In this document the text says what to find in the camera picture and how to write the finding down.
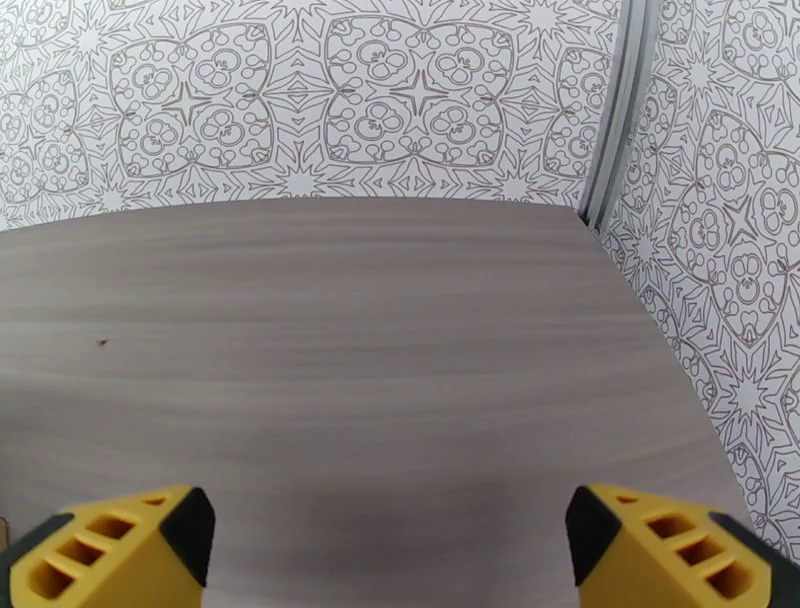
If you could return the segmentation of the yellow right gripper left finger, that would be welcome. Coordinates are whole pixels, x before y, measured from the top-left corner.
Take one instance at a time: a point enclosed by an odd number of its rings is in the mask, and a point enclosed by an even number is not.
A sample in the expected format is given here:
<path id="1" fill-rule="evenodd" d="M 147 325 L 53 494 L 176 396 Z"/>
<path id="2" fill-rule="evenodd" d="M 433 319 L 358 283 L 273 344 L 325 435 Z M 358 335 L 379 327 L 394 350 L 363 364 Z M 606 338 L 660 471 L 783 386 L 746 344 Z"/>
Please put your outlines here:
<path id="1" fill-rule="evenodd" d="M 199 607 L 215 512 L 200 487 L 70 506 L 1 551 L 4 607 Z"/>

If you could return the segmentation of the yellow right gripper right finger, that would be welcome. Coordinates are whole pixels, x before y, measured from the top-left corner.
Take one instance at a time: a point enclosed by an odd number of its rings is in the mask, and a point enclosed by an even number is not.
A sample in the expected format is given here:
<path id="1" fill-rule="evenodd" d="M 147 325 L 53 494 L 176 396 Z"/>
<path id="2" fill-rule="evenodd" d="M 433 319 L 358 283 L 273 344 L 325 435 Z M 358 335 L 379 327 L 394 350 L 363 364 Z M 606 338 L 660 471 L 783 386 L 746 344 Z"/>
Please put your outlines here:
<path id="1" fill-rule="evenodd" d="M 796 607 L 799 567 L 727 513 L 609 484 L 565 514 L 582 607 Z"/>

